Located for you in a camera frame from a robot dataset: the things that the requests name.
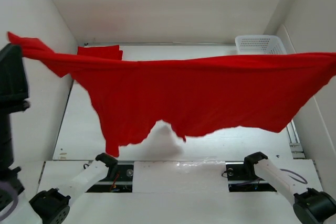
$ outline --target white plastic basket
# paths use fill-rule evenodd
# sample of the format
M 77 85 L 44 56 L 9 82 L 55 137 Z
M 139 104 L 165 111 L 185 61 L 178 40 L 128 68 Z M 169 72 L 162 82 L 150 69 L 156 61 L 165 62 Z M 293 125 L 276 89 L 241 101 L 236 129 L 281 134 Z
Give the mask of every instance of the white plastic basket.
M 274 35 L 242 35 L 237 36 L 235 41 L 239 55 L 286 54 L 281 39 Z

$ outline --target red t-shirt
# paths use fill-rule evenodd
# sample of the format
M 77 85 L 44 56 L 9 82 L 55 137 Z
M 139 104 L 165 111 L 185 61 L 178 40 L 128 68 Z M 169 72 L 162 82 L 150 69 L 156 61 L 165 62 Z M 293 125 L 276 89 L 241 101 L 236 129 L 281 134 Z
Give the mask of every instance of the red t-shirt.
M 118 46 L 67 55 L 38 39 L 8 36 L 25 57 L 60 77 L 70 73 L 88 91 L 106 152 L 116 157 L 119 146 L 141 143 L 158 120 L 183 139 L 237 126 L 280 132 L 336 74 L 335 53 L 136 62 L 122 61 Z

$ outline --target purple cable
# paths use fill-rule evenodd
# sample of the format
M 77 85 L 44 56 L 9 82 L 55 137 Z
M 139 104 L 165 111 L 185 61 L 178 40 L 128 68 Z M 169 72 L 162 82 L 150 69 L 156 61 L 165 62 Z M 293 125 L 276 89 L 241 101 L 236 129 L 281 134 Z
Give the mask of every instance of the purple cable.
M 17 196 L 16 190 L 8 182 L 0 181 L 0 190 L 7 192 L 12 197 L 13 200 L 13 204 L 10 207 L 10 209 L 5 214 L 0 216 L 0 222 L 1 222 L 4 219 L 6 219 L 9 215 L 11 215 L 11 213 L 15 210 L 17 204 L 19 203 L 19 198 Z

